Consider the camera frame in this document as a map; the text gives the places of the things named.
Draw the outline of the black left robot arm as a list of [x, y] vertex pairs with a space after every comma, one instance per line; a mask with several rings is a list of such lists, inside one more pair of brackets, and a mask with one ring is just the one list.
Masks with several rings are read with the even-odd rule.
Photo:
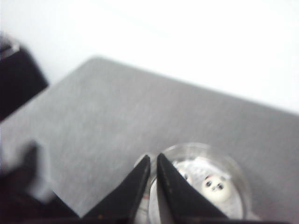
[[[0, 119], [4, 120], [48, 86], [26, 49], [0, 36]], [[58, 196], [47, 192], [39, 199], [33, 190], [45, 181], [38, 175], [39, 145], [25, 145], [20, 164], [0, 170], [0, 222], [2, 224], [70, 224], [78, 218]]]

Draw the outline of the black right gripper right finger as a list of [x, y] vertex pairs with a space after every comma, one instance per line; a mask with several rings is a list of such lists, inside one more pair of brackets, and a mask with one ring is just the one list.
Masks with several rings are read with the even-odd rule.
[[157, 179], [174, 221], [228, 220], [183, 178], [163, 153], [157, 157]]

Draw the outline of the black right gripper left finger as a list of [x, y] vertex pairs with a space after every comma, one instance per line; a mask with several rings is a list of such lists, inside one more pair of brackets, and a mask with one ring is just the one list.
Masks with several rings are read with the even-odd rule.
[[134, 219], [150, 176], [150, 157], [145, 155], [127, 177], [83, 219]]

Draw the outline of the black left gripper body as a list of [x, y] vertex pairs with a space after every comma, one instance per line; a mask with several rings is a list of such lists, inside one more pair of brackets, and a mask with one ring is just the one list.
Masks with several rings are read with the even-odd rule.
[[0, 175], [2, 224], [69, 224], [79, 218], [39, 174], [40, 147], [24, 148], [21, 161]]

